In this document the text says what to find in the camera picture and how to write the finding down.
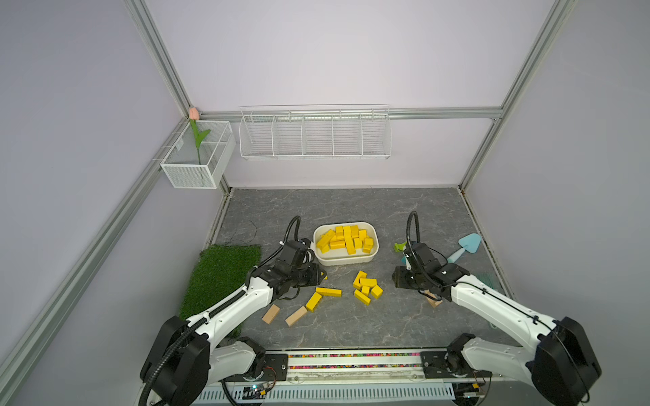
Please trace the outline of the green artificial grass mat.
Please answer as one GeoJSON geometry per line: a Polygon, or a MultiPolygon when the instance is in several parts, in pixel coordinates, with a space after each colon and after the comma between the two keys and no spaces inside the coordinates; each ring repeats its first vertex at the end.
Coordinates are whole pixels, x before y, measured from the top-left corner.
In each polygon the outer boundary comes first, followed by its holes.
{"type": "Polygon", "coordinates": [[[211,245],[201,252],[179,308],[188,319],[235,292],[262,259],[259,245],[211,245]]]}

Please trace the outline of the white mesh wall basket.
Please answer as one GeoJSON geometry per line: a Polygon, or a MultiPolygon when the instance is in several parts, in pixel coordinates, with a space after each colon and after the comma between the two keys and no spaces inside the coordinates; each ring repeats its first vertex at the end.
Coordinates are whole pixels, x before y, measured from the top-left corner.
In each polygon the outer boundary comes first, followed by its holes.
{"type": "Polygon", "coordinates": [[[235,145],[230,122],[190,120],[161,168],[175,189],[219,189],[235,145]]]}

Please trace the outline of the natural wood arch block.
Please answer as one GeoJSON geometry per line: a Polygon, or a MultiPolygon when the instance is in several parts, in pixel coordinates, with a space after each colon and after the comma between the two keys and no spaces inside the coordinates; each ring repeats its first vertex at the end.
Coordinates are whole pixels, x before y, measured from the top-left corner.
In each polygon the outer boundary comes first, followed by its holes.
{"type": "Polygon", "coordinates": [[[433,306],[433,308],[436,308],[443,303],[441,299],[432,299],[430,297],[427,297],[427,301],[431,306],[433,306]]]}

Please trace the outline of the yellow rectangular block left pile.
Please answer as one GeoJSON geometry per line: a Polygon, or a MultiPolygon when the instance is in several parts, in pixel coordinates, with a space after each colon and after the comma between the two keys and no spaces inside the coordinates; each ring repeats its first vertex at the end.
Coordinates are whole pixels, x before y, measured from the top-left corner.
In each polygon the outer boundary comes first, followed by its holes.
{"type": "Polygon", "coordinates": [[[309,312],[314,312],[316,311],[316,308],[318,305],[321,303],[323,299],[323,296],[319,294],[318,292],[314,293],[311,298],[308,300],[306,303],[305,307],[309,312]]]}

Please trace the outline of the teal toy shovel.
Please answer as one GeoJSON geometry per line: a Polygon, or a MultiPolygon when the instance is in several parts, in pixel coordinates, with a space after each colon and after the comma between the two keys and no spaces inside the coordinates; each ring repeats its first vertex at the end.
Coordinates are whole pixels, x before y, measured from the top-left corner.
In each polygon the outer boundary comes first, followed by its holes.
{"type": "Polygon", "coordinates": [[[447,258],[448,263],[457,262],[465,253],[474,254],[482,243],[482,236],[478,233],[471,233],[458,240],[460,248],[447,258]]]}

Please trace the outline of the long yellow block pile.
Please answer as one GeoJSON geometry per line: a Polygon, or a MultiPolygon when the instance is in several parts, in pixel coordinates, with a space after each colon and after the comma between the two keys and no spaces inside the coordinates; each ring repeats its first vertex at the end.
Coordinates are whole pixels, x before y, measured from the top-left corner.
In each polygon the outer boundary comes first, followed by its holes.
{"type": "Polygon", "coordinates": [[[326,296],[326,297],[336,297],[340,298],[342,296],[342,290],[341,289],[328,289],[328,288],[316,288],[316,292],[320,294],[321,296],[326,296]]]}

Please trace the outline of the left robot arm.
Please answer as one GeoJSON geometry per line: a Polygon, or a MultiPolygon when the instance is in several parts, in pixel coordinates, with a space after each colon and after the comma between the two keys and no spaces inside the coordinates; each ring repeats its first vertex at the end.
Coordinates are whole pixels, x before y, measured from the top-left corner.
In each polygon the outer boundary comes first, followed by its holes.
{"type": "Polygon", "coordinates": [[[167,319],[140,370],[143,387],[138,403],[146,405],[155,393],[161,404],[190,405],[210,383],[260,374],[264,348],[250,338],[227,346],[222,340],[290,289],[317,286],[325,274],[316,262],[311,240],[286,240],[218,304],[188,319],[167,319]]]}

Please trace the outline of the natural wood long block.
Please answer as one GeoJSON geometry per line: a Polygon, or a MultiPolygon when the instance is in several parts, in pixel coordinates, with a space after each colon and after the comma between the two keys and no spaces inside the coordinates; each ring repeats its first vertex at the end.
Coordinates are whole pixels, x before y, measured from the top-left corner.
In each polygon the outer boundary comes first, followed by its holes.
{"type": "Polygon", "coordinates": [[[301,318],[307,315],[309,311],[305,306],[301,306],[297,311],[292,313],[289,317],[285,319],[287,326],[294,326],[301,318]]]}

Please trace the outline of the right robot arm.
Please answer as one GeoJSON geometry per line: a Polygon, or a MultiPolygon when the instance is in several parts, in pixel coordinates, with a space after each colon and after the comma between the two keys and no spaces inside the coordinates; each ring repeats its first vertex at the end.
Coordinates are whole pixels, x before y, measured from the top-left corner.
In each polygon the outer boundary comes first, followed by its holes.
{"type": "Polygon", "coordinates": [[[425,243],[407,243],[404,257],[405,265],[396,267],[392,276],[396,287],[466,308],[516,341],[509,346],[463,333],[447,347],[445,356],[430,360],[428,368],[457,377],[478,371],[509,377],[534,387],[553,405],[590,401],[602,369],[579,322],[526,308],[467,269],[440,263],[425,243]]]}

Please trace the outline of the white plastic bin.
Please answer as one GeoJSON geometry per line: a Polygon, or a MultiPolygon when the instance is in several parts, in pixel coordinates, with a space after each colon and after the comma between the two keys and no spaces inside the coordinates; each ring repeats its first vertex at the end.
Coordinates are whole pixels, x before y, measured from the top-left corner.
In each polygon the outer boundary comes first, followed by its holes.
{"type": "Polygon", "coordinates": [[[335,267],[370,262],[379,242],[370,223],[333,223],[316,228],[311,248],[321,265],[335,267]]]}

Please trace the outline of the artificial pink tulip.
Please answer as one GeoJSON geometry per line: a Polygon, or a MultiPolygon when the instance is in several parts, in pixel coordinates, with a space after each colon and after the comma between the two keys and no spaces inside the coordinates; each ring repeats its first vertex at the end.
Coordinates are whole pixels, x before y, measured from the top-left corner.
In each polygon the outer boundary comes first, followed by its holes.
{"type": "Polygon", "coordinates": [[[200,113],[197,108],[190,108],[188,111],[189,115],[189,120],[190,120],[190,125],[191,129],[194,135],[194,140],[195,140],[195,147],[196,147],[196,155],[197,155],[197,160],[198,164],[202,164],[201,160],[201,144],[203,143],[204,140],[210,135],[211,130],[200,130],[197,121],[200,119],[200,113]]]}

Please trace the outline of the long yellow block diagonal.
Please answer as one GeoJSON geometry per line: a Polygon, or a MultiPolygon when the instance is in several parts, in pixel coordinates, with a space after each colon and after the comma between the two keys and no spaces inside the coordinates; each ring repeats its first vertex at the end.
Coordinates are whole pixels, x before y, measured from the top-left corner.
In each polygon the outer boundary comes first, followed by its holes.
{"type": "Polygon", "coordinates": [[[318,240],[317,247],[319,250],[322,250],[325,247],[328,247],[331,239],[336,236],[336,233],[334,230],[328,230],[325,234],[323,234],[318,240]]]}

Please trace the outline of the natural wood block lower left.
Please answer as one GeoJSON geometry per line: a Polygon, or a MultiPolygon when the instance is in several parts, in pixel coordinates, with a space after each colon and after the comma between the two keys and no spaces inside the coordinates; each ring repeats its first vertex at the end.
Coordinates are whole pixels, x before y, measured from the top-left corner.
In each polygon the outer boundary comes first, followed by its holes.
{"type": "Polygon", "coordinates": [[[270,325],[277,318],[280,311],[281,309],[279,308],[279,306],[271,305],[271,307],[267,310],[267,312],[263,316],[262,321],[270,325]]]}

